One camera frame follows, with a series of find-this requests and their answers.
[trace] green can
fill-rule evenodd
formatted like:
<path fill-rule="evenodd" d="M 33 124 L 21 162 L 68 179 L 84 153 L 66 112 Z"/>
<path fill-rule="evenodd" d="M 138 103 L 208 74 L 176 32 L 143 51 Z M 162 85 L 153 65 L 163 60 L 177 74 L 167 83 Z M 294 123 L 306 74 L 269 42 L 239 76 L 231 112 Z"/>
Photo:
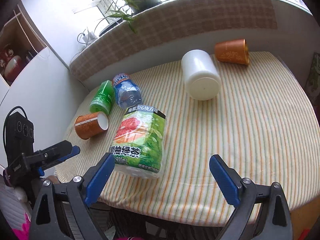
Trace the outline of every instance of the green can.
<path fill-rule="evenodd" d="M 112 87 L 112 82 L 107 80 L 100 85 L 96 95 L 90 103 L 89 110 L 91 113 L 102 111 L 106 115 L 109 115 L 114 101 L 115 91 Z"/>

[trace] plastic water bottle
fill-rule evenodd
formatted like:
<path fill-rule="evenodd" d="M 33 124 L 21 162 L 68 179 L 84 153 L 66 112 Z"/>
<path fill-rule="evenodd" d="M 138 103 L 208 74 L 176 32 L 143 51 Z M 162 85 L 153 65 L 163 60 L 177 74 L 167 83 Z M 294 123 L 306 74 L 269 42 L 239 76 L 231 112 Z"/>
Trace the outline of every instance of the plastic water bottle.
<path fill-rule="evenodd" d="M 112 85 L 116 92 L 116 102 L 123 108 L 142 104 L 140 88 L 132 82 L 130 76 L 121 73 L 113 78 Z"/>

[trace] bottle label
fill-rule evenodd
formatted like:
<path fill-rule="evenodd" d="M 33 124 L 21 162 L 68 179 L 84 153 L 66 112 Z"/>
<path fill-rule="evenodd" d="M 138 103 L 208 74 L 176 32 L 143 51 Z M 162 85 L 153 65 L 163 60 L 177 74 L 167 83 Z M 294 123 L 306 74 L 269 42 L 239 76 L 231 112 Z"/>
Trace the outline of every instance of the bottle label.
<path fill-rule="evenodd" d="M 115 87 L 116 85 L 127 79 L 129 79 L 129 75 L 125 73 L 118 74 L 113 78 L 112 85 Z"/>

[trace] grapefruit image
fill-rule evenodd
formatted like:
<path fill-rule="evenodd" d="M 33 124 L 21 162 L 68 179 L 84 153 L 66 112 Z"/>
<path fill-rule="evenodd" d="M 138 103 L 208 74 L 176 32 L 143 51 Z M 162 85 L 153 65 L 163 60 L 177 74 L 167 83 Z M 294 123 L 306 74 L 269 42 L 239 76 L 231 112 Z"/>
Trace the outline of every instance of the grapefruit image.
<path fill-rule="evenodd" d="M 117 130 L 115 136 L 115 143 L 127 143 L 132 142 L 137 138 L 144 136 L 144 129 L 140 127 L 141 121 L 136 117 L 130 117 L 121 122 L 120 127 Z"/>

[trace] table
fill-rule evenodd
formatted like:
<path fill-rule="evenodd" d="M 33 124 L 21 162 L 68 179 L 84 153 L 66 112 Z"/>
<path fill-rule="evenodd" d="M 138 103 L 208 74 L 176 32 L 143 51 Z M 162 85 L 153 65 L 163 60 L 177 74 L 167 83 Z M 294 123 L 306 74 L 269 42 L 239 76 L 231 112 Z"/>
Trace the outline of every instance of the table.
<path fill-rule="evenodd" d="M 248 67 L 220 63 L 222 89 L 209 101 L 191 99 L 180 61 L 132 75 L 144 104 L 166 114 L 164 175 L 147 180 L 113 172 L 100 201 L 110 206 L 180 223 L 224 225 L 233 211 L 209 171 L 219 154 L 241 177 L 257 184 L 281 183 L 290 209 L 319 195 L 320 129 L 299 83 L 269 52 L 251 52 Z M 115 105 L 109 130 L 81 140 L 73 128 L 89 113 L 96 90 L 80 105 L 65 139 L 81 153 L 57 166 L 61 182 L 83 175 L 108 151 L 124 110 Z M 255 219 L 255 207 L 251 220 Z"/>

